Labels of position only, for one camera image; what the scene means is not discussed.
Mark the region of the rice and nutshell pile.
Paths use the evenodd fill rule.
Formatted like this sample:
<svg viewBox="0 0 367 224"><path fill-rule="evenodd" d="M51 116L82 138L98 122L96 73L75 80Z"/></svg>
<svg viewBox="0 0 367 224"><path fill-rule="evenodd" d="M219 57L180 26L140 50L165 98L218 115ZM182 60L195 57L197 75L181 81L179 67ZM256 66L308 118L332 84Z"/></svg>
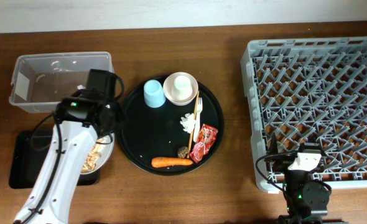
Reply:
<svg viewBox="0 0 367 224"><path fill-rule="evenodd" d="M95 171L97 160L101 158L104 148L105 145L103 144L96 144L91 148L85 159L83 167L81 168L81 174L87 174L89 172Z"/></svg>

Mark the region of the grey round plate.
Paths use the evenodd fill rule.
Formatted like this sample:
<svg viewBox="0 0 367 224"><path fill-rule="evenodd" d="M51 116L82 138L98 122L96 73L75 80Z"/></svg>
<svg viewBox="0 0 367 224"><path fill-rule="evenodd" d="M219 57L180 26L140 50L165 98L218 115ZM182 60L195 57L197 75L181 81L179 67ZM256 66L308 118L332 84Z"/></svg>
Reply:
<svg viewBox="0 0 367 224"><path fill-rule="evenodd" d="M111 153L114 149L114 134L112 133L112 134L109 134L105 137L99 138L96 141L96 144L103 144L103 145L105 145L105 148L103 149L103 153L102 153L101 158L99 158L97 160L95 171L99 170L107 162L107 160L109 159L109 157L110 157L110 155L111 155Z"/></svg>

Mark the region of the orange carrot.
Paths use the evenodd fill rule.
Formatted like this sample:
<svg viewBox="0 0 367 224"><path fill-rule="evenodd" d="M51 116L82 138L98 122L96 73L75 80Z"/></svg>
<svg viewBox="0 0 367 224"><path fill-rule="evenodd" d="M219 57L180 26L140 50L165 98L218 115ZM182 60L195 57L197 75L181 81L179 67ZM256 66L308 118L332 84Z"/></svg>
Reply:
<svg viewBox="0 0 367 224"><path fill-rule="evenodd" d="M193 161L186 158L178 157L155 157L151 160L151 166L154 168L169 167L169 166L190 166Z"/></svg>

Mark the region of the brown pine cone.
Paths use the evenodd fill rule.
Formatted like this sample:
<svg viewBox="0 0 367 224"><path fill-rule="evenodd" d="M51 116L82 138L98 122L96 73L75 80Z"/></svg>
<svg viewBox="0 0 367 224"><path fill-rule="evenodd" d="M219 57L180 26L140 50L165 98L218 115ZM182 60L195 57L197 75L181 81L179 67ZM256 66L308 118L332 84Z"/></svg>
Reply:
<svg viewBox="0 0 367 224"><path fill-rule="evenodd" d="M177 151L178 158L186 158L189 155L190 149L187 146L180 147Z"/></svg>

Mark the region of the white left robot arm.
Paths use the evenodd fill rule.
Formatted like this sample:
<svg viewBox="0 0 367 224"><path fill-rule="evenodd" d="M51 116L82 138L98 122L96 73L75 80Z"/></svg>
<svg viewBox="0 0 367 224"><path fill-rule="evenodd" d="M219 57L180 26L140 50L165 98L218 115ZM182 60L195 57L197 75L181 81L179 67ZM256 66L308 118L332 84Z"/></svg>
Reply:
<svg viewBox="0 0 367 224"><path fill-rule="evenodd" d="M64 98L52 112L52 140L29 198L14 223L67 223L85 159L98 140L122 125L125 115L116 74L91 69L84 89Z"/></svg>

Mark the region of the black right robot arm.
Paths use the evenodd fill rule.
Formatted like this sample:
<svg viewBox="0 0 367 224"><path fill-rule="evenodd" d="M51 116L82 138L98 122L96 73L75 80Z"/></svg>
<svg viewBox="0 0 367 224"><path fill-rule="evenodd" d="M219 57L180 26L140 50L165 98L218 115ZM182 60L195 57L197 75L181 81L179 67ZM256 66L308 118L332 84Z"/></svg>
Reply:
<svg viewBox="0 0 367 224"><path fill-rule="evenodd" d="M311 175L322 168L326 156L322 146L313 139L303 142L295 151L278 152L277 138L273 134L267 155L272 170L284 174L282 192L288 214L279 216L277 222L322 223L328 213L332 188L321 180L311 179Z"/></svg>

